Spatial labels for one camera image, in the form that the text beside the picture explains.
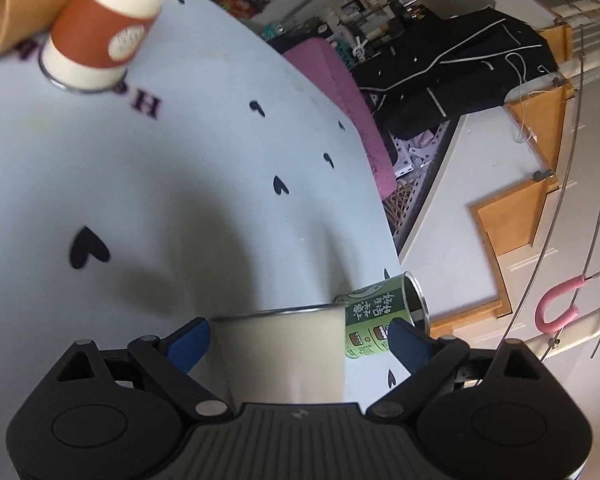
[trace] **brown band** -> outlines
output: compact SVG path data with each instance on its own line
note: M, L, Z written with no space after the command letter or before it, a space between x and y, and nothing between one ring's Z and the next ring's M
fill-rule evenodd
M95 0L70 0L51 29L51 39L78 64L115 68L133 59L156 18L124 16Z

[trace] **black heart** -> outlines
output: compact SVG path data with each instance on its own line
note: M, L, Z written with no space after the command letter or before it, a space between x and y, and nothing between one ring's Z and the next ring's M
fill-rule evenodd
M273 178L273 189L277 194L281 194L283 191L286 194L289 194L287 186L285 186L285 183L282 182L277 175Z
M251 108L251 110L253 110L254 112L258 112L261 116L264 117L264 110L260 106L259 102L257 102L257 101L251 101L249 103L249 108Z
M104 242L85 226L75 235L71 244L69 263L74 269L81 269L86 265L89 254L101 262L108 262L111 258L111 253Z
M331 169L335 168L335 166L333 165L333 161L331 160L331 157L329 156L329 153L325 153L322 158L324 160L326 160L329 164L331 164Z

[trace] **pink handle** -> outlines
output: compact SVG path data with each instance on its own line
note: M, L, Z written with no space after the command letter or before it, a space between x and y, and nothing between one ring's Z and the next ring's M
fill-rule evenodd
M536 328L544 334L551 334L558 332L558 330L576 319L578 317L578 308L575 305L571 305L551 323L544 322L544 311L555 298L563 295L565 292L576 290L585 283L586 279L584 276L576 276L550 288L538 302L538 307L536 307Z

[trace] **green tin can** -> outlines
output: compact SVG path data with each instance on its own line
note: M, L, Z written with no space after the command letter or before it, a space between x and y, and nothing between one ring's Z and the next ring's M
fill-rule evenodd
M345 355L358 359L389 351L387 333L394 317L414 324L411 313L426 316L424 332L429 331L427 304L420 285L410 272L375 283L350 294L341 294L334 303L346 303Z

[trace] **pink mat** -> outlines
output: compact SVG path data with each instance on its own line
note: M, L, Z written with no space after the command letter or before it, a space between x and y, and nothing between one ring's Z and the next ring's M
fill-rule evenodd
M391 195L395 191L394 167L374 118L338 54L326 41L313 38L292 48L284 56L356 125L380 196L386 198Z

